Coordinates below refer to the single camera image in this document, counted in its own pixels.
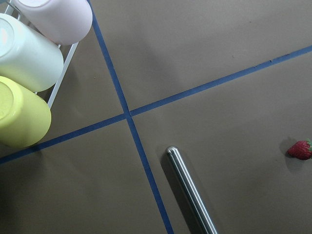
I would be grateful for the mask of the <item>yellow cup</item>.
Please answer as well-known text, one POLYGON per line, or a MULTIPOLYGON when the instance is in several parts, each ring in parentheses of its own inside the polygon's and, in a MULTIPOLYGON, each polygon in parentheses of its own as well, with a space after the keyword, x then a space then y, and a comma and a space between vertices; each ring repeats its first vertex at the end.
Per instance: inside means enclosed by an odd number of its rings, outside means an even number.
POLYGON ((40 141, 51 125, 47 103, 18 83, 0 77, 0 142, 13 148, 40 141))

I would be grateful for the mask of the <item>red strawberry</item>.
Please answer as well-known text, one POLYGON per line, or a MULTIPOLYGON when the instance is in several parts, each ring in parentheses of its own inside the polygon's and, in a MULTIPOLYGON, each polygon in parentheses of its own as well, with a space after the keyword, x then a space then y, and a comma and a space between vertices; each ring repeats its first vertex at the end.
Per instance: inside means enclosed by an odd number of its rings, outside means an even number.
POLYGON ((310 139, 296 142, 287 150, 287 154, 299 160, 308 160, 312 157, 312 141, 310 139))

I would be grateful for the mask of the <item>steel muddler rod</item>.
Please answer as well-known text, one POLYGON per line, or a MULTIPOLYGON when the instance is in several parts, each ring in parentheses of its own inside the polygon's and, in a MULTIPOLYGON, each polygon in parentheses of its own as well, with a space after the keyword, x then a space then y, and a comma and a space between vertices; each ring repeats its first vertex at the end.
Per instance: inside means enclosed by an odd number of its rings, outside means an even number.
POLYGON ((217 228, 210 217, 179 149, 176 146, 169 146, 166 149, 166 154, 186 195, 188 204, 203 232, 205 234, 217 234, 217 228))

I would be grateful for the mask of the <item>pale green cup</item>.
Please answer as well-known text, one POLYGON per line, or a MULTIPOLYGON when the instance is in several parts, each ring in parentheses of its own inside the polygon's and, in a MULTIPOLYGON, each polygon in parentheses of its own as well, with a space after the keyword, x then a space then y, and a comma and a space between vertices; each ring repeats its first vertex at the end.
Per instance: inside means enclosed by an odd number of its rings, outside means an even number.
POLYGON ((1 76, 41 92, 56 84, 63 65, 58 46, 14 17, 0 15, 1 76))

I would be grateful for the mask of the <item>white cup rack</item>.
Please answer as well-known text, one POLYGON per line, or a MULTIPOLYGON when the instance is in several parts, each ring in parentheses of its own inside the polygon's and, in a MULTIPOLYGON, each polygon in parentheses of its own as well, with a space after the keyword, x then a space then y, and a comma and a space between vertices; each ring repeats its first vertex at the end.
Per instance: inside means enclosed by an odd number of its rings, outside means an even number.
MULTIPOLYGON (((26 23, 27 25, 29 25, 31 28, 35 29, 34 25, 27 19, 21 19, 22 18, 22 14, 19 12, 19 10, 15 7, 14 3, 11 0, 1 0, 0 1, 1 4, 5 4, 6 5, 6 9, 3 12, 4 14, 7 15, 11 15, 14 16, 16 19, 18 19, 19 21, 26 23)), ((72 44, 71 46, 65 46, 65 45, 58 45, 58 48, 61 49, 62 54, 64 56, 64 65, 63 65, 63 70, 62 73, 59 77, 59 79, 57 80, 56 84, 54 86, 52 86, 51 88, 49 88, 46 91, 42 91, 39 93, 36 93, 36 95, 39 95, 40 97, 42 97, 48 104, 49 108, 52 107, 55 98, 58 94, 59 88, 61 86, 61 83, 65 77, 65 74, 67 72, 67 69, 70 65, 70 62, 74 56, 74 53, 77 49, 79 42, 72 44)))

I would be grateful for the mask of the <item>pink cup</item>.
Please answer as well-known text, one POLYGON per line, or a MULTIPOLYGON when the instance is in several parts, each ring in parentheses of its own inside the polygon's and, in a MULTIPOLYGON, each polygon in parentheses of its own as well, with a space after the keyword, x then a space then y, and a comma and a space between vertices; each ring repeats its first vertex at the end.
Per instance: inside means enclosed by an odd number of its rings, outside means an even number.
POLYGON ((75 44, 92 26, 93 13, 86 0, 14 0, 13 4, 56 44, 75 44))

